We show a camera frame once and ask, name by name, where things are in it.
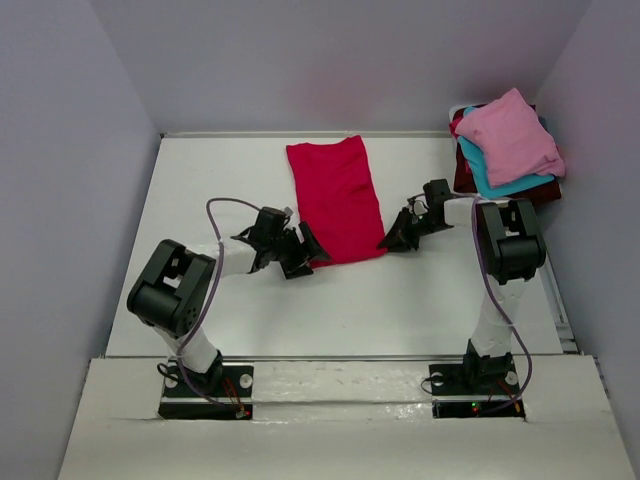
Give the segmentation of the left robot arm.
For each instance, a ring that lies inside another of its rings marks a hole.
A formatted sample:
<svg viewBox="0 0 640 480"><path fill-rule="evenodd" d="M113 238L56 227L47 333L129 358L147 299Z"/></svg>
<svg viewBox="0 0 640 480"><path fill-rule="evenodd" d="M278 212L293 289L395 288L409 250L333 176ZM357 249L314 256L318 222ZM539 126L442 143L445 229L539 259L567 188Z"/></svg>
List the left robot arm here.
<svg viewBox="0 0 640 480"><path fill-rule="evenodd" d="M224 238L211 219L212 249L196 253L170 239L153 251L127 297L127 310L169 346L179 376L195 394L209 397L223 378L223 355L202 324L225 277L254 274L277 263L288 280L313 273L331 259L308 223L290 224L290 209L261 207L254 223Z"/></svg>

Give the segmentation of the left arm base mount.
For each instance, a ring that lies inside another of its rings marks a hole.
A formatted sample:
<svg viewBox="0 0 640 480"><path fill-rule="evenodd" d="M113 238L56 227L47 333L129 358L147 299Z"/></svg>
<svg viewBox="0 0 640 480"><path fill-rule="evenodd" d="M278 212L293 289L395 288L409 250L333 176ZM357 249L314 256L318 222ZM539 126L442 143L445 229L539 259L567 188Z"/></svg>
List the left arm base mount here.
<svg viewBox="0 0 640 480"><path fill-rule="evenodd" d="M164 420L250 421L253 419L254 366L225 363L221 379L200 395L184 381L174 360L156 365L163 377L157 414Z"/></svg>

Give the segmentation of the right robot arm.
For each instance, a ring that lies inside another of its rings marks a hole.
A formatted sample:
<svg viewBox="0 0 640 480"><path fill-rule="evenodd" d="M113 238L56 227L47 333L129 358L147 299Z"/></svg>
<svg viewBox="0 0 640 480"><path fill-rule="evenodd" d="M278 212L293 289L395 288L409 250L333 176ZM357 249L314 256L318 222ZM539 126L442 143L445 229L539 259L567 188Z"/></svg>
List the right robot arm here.
<svg viewBox="0 0 640 480"><path fill-rule="evenodd" d="M417 250L421 238L462 226L470 229L485 292L462 360L430 367L429 391L440 397L488 395L516 373L512 342L524 342L515 316L527 284L547 257L529 200L462 196L445 179L426 183L421 194L408 199L378 247L394 253Z"/></svg>

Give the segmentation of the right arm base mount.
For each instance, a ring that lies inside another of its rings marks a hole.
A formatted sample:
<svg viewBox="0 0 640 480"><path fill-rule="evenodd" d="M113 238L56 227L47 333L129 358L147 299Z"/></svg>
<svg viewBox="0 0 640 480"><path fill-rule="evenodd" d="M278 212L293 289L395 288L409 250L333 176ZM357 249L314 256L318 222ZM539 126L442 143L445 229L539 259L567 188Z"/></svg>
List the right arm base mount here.
<svg viewBox="0 0 640 480"><path fill-rule="evenodd" d="M467 384L462 373L461 364L429 366L420 388L431 397L436 419L526 418L523 401L515 400L520 385L514 366L475 385Z"/></svg>

